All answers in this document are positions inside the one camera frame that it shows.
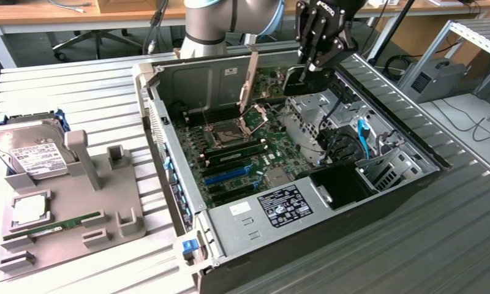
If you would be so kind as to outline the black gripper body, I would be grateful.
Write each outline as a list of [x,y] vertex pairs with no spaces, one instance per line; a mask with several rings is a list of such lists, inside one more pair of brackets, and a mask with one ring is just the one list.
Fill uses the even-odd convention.
[[337,37],[365,4],[364,0],[311,1],[309,23],[312,32],[324,34],[327,37]]

